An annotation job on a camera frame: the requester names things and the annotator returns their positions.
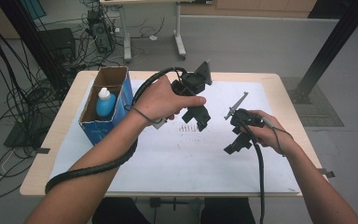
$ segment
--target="person's left arm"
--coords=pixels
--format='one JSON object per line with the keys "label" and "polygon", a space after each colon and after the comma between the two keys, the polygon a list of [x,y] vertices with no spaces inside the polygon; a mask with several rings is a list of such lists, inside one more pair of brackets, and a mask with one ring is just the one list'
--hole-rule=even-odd
{"label": "person's left arm", "polygon": [[[149,87],[134,106],[152,120],[178,110],[204,105],[203,97],[184,97],[172,92],[166,76]],[[120,158],[150,122],[138,112],[129,114],[100,143],[80,158],[70,170],[96,166]],[[55,186],[28,217],[27,223],[87,223],[109,188],[117,169],[81,176]]]}

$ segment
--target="forearm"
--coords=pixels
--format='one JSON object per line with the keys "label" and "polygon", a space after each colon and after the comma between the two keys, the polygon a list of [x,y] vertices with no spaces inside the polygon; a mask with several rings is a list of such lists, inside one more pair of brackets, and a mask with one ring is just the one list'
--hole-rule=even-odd
{"label": "forearm", "polygon": [[[70,170],[101,165],[120,158],[145,126],[145,119],[131,111],[110,134],[77,161]],[[30,223],[87,222],[116,172],[117,169],[114,169],[62,182],[48,193],[27,221]]]}
{"label": "forearm", "polygon": [[358,223],[358,216],[348,203],[319,173],[297,144],[290,146],[286,157],[301,188],[314,223]]}

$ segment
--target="black metal pole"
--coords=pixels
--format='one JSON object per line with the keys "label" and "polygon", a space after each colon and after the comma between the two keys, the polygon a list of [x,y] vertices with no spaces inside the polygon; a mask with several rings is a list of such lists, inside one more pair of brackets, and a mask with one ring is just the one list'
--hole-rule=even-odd
{"label": "black metal pole", "polygon": [[69,91],[69,84],[62,74],[64,70],[54,62],[21,0],[0,0],[0,8],[34,56],[58,96],[63,100]]}
{"label": "black metal pole", "polygon": [[353,0],[327,38],[305,76],[289,96],[295,104],[309,104],[310,92],[358,26],[358,0]]}

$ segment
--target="person's left hand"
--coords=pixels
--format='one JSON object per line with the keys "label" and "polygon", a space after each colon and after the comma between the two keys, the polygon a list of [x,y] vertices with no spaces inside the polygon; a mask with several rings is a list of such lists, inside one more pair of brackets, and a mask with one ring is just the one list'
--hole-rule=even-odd
{"label": "person's left hand", "polygon": [[144,91],[134,107],[148,118],[158,120],[173,119],[173,114],[179,113],[182,108],[205,103],[206,99],[202,96],[176,95],[167,76],[163,76]]}

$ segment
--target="blue bottle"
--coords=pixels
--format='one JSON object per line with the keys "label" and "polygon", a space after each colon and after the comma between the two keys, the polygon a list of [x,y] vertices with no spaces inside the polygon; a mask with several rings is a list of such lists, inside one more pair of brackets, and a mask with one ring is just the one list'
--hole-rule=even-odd
{"label": "blue bottle", "polygon": [[116,96],[103,87],[98,93],[97,115],[100,120],[111,120],[115,111]]}

